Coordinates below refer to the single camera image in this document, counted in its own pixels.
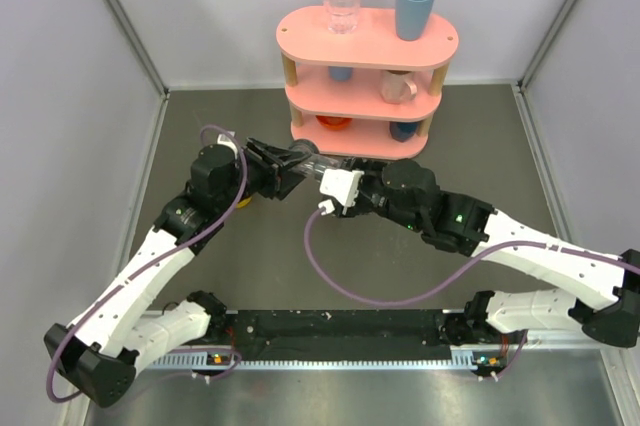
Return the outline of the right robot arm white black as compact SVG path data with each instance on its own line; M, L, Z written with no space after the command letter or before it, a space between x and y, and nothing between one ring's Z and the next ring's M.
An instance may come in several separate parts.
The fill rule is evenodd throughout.
M491 204L439 187L411 159L354 159L330 170L324 195L339 215L375 213L420 234L428 245L488 260L549 284L528 293L484 291L465 307L476 340L525 329L580 330L608 346L632 348L639 333L639 254L595 252L540 232Z

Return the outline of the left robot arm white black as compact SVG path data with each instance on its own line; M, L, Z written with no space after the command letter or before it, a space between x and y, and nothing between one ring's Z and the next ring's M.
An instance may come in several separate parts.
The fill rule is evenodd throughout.
M156 320L142 317L240 202L255 194L284 199L313 173L311 159L317 153L306 140L278 148L255 139L240 144L229 133L204 146L184 189L163 207L124 269L83 313L46 332L48 399L64 404L84 395L110 407L162 356L200 338L220 340L227 320L208 293L183 300Z

